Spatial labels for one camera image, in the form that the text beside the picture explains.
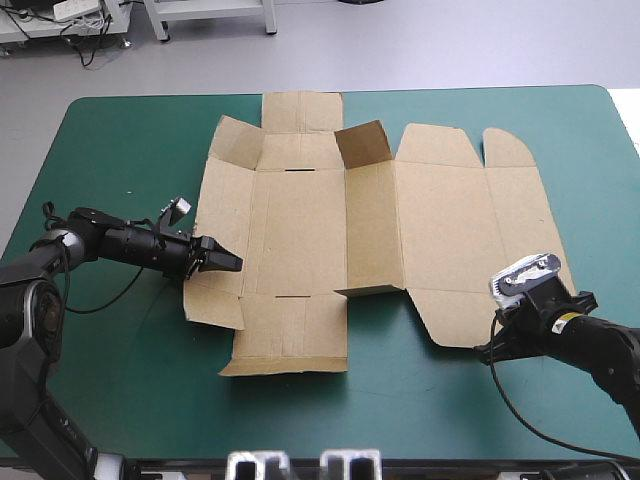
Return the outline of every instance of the white table leg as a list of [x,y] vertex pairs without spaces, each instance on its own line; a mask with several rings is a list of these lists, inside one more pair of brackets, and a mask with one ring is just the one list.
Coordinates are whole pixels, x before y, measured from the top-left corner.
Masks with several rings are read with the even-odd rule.
[[160,19],[160,16],[156,11],[155,1],[144,0],[144,6],[147,8],[147,15],[149,15],[149,20],[151,21],[151,26],[153,27],[153,31],[156,34],[156,38],[160,41],[169,40],[169,35],[162,26],[162,20]]
[[276,9],[273,5],[273,0],[262,0],[262,6],[264,7],[264,23],[267,26],[267,33],[277,33]]

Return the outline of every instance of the cardboard flap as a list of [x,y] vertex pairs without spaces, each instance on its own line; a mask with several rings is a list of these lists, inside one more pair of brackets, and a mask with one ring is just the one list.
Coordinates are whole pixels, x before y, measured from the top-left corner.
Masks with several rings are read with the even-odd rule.
[[263,139],[261,128],[223,115],[213,134],[209,156],[255,170]]
[[393,159],[380,120],[335,132],[344,166],[348,169]]
[[342,127],[339,93],[283,92],[262,96],[262,128],[266,132],[333,132]]
[[240,304],[246,330],[236,332],[222,375],[346,370],[346,298],[248,295]]
[[410,123],[404,130],[396,160],[455,167],[482,168],[469,137],[460,128]]
[[235,330],[244,329],[240,300],[237,295],[193,282],[185,282],[183,295],[187,320]]
[[387,161],[346,172],[348,290],[342,294],[404,286],[394,167]]
[[343,170],[333,133],[270,133],[257,170]]
[[482,133],[485,167],[535,167],[529,148],[513,133],[487,128]]
[[[249,242],[254,176],[252,170],[209,158],[194,227],[195,234],[215,238],[243,259]],[[186,283],[199,283],[238,296],[242,293],[244,276],[244,269],[241,272],[196,272]]]
[[407,290],[438,345],[472,348],[487,343],[496,309],[487,293]]

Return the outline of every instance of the gray floor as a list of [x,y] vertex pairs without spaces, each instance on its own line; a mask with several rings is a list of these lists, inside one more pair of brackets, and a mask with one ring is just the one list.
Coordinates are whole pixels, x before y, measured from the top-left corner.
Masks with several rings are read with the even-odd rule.
[[[386,0],[360,7],[281,0],[275,36],[264,34],[260,18],[183,22],[172,25],[166,45],[135,7],[134,48],[101,52],[91,70],[58,43],[0,59],[0,252],[67,106],[79,97],[640,87],[637,0]],[[0,471],[0,478],[9,477]]]

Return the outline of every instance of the box flap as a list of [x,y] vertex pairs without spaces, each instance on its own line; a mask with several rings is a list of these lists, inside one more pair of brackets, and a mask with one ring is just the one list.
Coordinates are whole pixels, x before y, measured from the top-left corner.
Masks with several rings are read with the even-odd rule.
[[[255,172],[210,157],[205,166],[194,234],[209,235],[245,258],[249,241],[251,194]],[[242,329],[238,296],[244,271],[195,272],[184,282],[187,319]]]
[[387,134],[380,120],[337,131],[335,136],[346,168],[393,159]]
[[339,93],[266,93],[262,128],[268,133],[333,132],[343,127],[342,110]]
[[440,125],[410,123],[396,155],[399,162],[482,168],[464,130]]
[[346,371],[346,298],[248,295],[240,304],[246,329],[236,332],[221,375]]
[[484,131],[485,169],[504,241],[507,264],[526,255],[552,252],[562,261],[560,278],[575,292],[544,185],[533,155],[515,135]]
[[347,285],[343,170],[257,172],[243,295]]
[[529,148],[513,133],[499,128],[482,132],[486,167],[535,167]]
[[219,327],[245,328],[237,295],[194,282],[184,284],[184,311],[187,320]]
[[257,170],[344,170],[333,133],[265,135]]
[[438,345],[472,348],[487,342],[496,309],[487,293],[407,291],[429,336]]
[[348,296],[404,288],[395,162],[346,172]]
[[209,156],[255,170],[263,139],[261,128],[223,115],[213,134]]

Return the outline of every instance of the power strip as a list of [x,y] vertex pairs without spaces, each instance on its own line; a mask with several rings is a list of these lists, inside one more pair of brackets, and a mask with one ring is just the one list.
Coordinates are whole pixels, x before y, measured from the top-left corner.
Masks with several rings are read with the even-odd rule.
[[56,22],[65,22],[100,10],[100,0],[65,0],[53,6]]

